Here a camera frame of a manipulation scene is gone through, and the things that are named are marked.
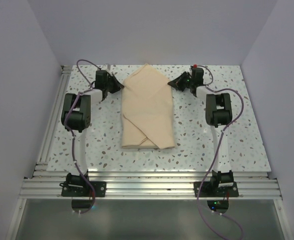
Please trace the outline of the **beige cloth mat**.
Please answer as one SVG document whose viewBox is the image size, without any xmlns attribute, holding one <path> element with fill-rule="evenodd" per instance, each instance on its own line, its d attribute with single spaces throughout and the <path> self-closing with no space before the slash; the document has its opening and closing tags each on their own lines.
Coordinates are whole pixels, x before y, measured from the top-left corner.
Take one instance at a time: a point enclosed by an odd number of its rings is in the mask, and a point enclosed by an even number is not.
<svg viewBox="0 0 294 240">
<path fill-rule="evenodd" d="M 169 79 L 145 64 L 123 81 L 121 119 L 125 149 L 175 147 Z"/>
</svg>

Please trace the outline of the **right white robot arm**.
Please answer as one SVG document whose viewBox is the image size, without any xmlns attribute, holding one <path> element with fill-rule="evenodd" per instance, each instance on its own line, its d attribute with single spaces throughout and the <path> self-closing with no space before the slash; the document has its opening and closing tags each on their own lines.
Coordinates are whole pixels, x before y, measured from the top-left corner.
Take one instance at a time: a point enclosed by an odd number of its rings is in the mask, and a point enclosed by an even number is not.
<svg viewBox="0 0 294 240">
<path fill-rule="evenodd" d="M 169 81 L 168 85 L 181 92 L 189 89 L 195 97 L 205 99 L 205 120 L 211 129 L 214 149 L 214 163 L 211 170 L 217 174 L 228 174 L 231 172 L 231 165 L 227 133 L 224 128 L 233 120 L 230 94 L 210 90 L 208 84 L 204 83 L 204 68 L 204 66 L 192 65 L 190 71 L 183 72 Z"/>
</svg>

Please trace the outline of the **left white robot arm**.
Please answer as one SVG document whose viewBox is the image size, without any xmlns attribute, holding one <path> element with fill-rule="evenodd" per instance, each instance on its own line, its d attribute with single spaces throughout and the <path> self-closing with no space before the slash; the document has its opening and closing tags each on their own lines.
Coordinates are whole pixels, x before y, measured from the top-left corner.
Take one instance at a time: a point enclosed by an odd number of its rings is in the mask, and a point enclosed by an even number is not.
<svg viewBox="0 0 294 240">
<path fill-rule="evenodd" d="M 61 123 L 71 133 L 71 157 L 69 173 L 85 175 L 88 171 L 86 163 L 86 135 L 91 124 L 92 102 L 101 102 L 109 93 L 114 94 L 124 86 L 109 70 L 97 70 L 95 80 L 90 83 L 89 89 L 77 94 L 65 94 Z"/>
</svg>

